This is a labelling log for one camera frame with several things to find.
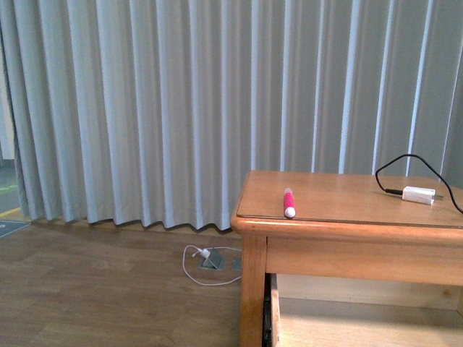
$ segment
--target table apron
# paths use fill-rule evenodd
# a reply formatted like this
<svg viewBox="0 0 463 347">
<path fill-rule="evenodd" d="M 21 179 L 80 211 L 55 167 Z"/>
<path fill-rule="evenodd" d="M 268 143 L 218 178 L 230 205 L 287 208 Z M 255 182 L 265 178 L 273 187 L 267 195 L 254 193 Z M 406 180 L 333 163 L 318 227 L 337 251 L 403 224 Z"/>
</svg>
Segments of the table apron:
<svg viewBox="0 0 463 347">
<path fill-rule="evenodd" d="M 266 272 L 463 286 L 463 247 L 268 237 Z"/>
</svg>

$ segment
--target laminate floor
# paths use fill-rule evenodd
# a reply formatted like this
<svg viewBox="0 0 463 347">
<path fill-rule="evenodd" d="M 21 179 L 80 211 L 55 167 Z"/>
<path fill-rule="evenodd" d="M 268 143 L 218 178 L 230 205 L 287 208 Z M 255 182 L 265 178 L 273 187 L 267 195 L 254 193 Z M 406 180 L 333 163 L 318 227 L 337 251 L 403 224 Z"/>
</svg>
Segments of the laminate floor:
<svg viewBox="0 0 463 347">
<path fill-rule="evenodd" d="M 34 224 L 0 239 L 0 346 L 238 346 L 241 284 L 204 287 L 184 247 L 235 235 Z M 239 275 L 187 269 L 211 283 Z"/>
</svg>

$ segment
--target pink marker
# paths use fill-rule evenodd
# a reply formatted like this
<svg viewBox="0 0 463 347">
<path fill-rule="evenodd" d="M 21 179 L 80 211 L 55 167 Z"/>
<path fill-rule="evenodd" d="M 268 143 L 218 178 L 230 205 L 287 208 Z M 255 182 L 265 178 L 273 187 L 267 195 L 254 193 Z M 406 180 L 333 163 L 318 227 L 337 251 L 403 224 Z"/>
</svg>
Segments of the pink marker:
<svg viewBox="0 0 463 347">
<path fill-rule="evenodd" d="M 296 215 L 296 210 L 294 209 L 294 199 L 292 197 L 292 190 L 290 188 L 286 188 L 284 190 L 284 215 L 287 218 L 293 218 Z"/>
</svg>

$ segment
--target wooden table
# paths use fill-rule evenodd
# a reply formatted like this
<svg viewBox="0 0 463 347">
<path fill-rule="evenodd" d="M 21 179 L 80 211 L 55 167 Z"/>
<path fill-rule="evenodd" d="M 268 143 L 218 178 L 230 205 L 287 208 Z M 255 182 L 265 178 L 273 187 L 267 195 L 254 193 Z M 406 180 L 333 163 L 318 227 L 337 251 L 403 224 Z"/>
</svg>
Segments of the wooden table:
<svg viewBox="0 0 463 347">
<path fill-rule="evenodd" d="M 251 171 L 231 219 L 242 234 L 241 346 L 261 346 L 266 273 L 463 286 L 463 215 L 436 180 L 381 176 L 384 187 L 436 189 L 402 201 L 374 176 Z M 294 194 L 296 217 L 283 211 Z M 463 191 L 454 189 L 463 205 Z M 459 312 L 463 314 L 460 296 Z"/>
</svg>

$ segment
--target curtain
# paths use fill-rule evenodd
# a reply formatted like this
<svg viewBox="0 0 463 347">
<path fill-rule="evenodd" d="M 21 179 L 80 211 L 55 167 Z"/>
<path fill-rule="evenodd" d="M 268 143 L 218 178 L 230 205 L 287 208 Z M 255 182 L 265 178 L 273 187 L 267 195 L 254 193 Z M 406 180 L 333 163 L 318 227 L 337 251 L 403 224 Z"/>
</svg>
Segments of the curtain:
<svg viewBox="0 0 463 347">
<path fill-rule="evenodd" d="M 22 210 L 225 229 L 249 170 L 410 152 L 463 187 L 462 18 L 458 0 L 0 0 Z"/>
</svg>

